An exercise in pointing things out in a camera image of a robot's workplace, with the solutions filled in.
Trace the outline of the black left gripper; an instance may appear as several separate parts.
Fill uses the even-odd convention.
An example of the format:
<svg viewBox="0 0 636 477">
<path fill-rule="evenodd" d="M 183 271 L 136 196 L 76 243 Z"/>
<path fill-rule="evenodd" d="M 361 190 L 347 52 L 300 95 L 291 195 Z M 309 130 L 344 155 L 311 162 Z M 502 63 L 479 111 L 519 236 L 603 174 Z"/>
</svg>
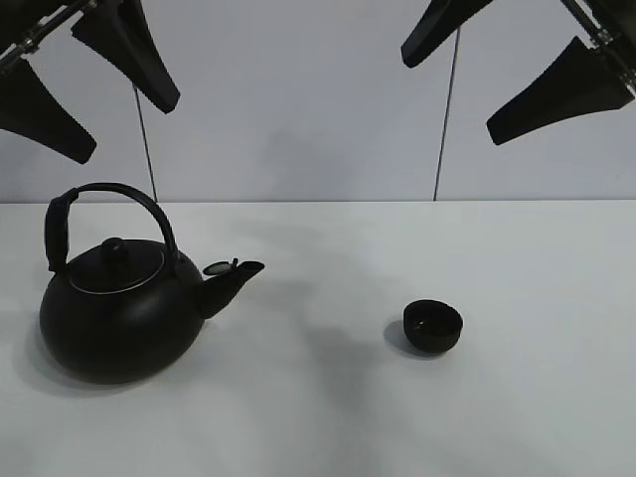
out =
<svg viewBox="0 0 636 477">
<path fill-rule="evenodd" d="M 1 2 L 1 128 L 85 164 L 93 137 L 56 101 L 24 55 L 75 13 L 72 34 L 114 65 L 164 113 L 180 92 L 155 46 L 142 3 L 127 1 Z"/>
</svg>

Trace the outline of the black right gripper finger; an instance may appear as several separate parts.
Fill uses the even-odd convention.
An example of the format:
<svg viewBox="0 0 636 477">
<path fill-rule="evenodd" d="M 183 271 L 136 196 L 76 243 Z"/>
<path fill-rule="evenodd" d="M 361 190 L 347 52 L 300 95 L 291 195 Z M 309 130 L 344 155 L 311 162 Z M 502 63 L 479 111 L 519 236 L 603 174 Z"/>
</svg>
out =
<svg viewBox="0 0 636 477">
<path fill-rule="evenodd" d="M 400 47 L 402 62 L 415 68 L 491 0 L 432 0 Z"/>
</svg>

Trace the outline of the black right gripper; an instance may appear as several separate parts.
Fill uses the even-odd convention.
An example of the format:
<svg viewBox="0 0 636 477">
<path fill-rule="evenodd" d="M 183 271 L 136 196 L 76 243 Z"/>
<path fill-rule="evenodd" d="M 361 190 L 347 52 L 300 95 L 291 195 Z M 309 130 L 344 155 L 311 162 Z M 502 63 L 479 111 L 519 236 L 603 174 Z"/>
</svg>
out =
<svg viewBox="0 0 636 477">
<path fill-rule="evenodd" d="M 487 121 L 501 145 L 574 117 L 618 110 L 635 93 L 635 1 L 561 1 L 593 49 L 573 38 L 530 85 Z"/>
</svg>

